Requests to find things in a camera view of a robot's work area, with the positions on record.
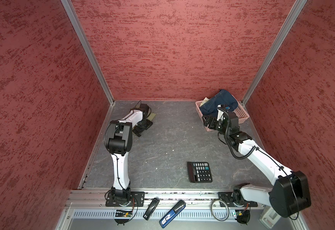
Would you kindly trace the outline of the blue denim skirt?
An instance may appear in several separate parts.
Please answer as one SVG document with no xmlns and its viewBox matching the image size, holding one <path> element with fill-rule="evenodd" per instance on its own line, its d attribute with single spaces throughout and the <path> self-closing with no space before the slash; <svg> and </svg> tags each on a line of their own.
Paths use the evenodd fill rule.
<svg viewBox="0 0 335 230">
<path fill-rule="evenodd" d="M 217 106 L 225 105 L 225 108 L 230 112 L 233 112 L 238 107 L 237 100 L 227 90 L 220 90 L 214 97 L 209 99 L 205 104 L 200 106 L 200 111 L 203 116 L 217 117 L 218 110 Z"/>
</svg>

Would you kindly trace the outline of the olive green skirt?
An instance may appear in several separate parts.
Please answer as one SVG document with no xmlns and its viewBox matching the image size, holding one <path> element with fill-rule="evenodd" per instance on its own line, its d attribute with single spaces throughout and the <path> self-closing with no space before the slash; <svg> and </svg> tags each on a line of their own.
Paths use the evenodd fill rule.
<svg viewBox="0 0 335 230">
<path fill-rule="evenodd" d="M 152 121 L 152 120 L 155 118 L 155 116 L 156 116 L 156 113 L 151 113 L 151 114 L 147 117 L 147 119 L 148 119 L 149 121 Z"/>
</svg>

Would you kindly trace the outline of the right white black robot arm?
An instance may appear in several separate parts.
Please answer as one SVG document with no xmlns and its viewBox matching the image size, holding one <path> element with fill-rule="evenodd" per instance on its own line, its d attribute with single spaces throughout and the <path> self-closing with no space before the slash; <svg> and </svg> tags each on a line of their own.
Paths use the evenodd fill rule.
<svg viewBox="0 0 335 230">
<path fill-rule="evenodd" d="M 257 202 L 272 208 L 287 218 L 311 206 L 306 175 L 293 171 L 266 153 L 247 133 L 240 130 L 239 118 L 234 112 L 218 108 L 218 116 L 202 116 L 204 126 L 224 137 L 224 144 L 237 160 L 250 160 L 270 181 L 270 187 L 241 184 L 234 187 L 233 202 Z"/>
</svg>

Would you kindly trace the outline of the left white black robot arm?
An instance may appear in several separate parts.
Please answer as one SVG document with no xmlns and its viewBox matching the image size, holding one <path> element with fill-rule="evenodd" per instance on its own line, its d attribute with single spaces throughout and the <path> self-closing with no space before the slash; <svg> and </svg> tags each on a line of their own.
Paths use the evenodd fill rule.
<svg viewBox="0 0 335 230">
<path fill-rule="evenodd" d="M 112 120 L 104 135 L 104 145 L 111 154 L 114 166 L 114 183 L 110 195 L 121 206 L 127 206 L 132 201 L 128 155 L 133 145 L 133 134 L 140 137 L 143 131 L 152 126 L 152 121 L 148 119 L 151 113 L 146 104 L 134 107 L 124 118 Z"/>
</svg>

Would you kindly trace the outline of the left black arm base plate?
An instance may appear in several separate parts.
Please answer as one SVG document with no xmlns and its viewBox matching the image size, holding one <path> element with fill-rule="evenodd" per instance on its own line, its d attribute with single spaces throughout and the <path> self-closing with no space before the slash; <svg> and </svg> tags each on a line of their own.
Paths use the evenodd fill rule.
<svg viewBox="0 0 335 230">
<path fill-rule="evenodd" d="M 144 205 L 145 192 L 131 192 L 129 201 L 122 201 L 119 197 L 112 195 L 112 192 L 106 194 L 106 207 L 141 207 Z"/>
</svg>

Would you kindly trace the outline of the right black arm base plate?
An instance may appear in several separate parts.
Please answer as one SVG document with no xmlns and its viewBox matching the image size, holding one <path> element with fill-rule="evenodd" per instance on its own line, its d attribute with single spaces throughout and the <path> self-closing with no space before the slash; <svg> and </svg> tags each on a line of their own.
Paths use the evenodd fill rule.
<svg viewBox="0 0 335 230">
<path fill-rule="evenodd" d="M 237 205 L 234 203 L 232 192 L 218 192 L 218 197 L 224 201 L 230 208 L 257 208 L 258 203 L 252 201 L 245 201 L 243 205 Z"/>
</svg>

